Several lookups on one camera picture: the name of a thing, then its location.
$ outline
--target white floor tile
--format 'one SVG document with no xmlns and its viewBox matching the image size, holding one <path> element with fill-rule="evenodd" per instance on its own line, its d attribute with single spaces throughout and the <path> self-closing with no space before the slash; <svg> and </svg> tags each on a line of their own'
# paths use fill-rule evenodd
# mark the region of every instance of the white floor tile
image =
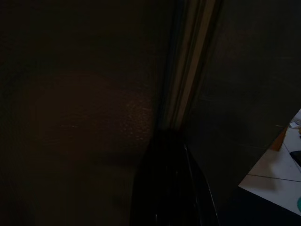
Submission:
<svg viewBox="0 0 301 226">
<path fill-rule="evenodd" d="M 284 139 L 285 146 L 289 152 L 301 150 L 301 139 L 298 129 L 288 128 Z"/>
<path fill-rule="evenodd" d="M 279 151 L 267 150 L 249 174 L 301 182 L 301 173 L 284 145 Z"/>
<path fill-rule="evenodd" d="M 239 186 L 301 216 L 297 207 L 301 182 L 247 175 Z"/>
</svg>

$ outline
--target black object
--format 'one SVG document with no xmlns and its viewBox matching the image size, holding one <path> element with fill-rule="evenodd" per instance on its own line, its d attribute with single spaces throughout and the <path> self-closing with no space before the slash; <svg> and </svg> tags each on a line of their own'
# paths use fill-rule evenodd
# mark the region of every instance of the black object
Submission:
<svg viewBox="0 0 301 226">
<path fill-rule="evenodd" d="M 301 217 L 238 187 L 218 211 L 222 226 L 299 226 Z"/>
<path fill-rule="evenodd" d="M 134 180 L 130 226 L 217 226 L 206 179 L 179 134 L 159 132 Z"/>
<path fill-rule="evenodd" d="M 291 157 L 298 163 L 301 167 L 301 151 L 295 151 L 290 153 Z"/>
</svg>

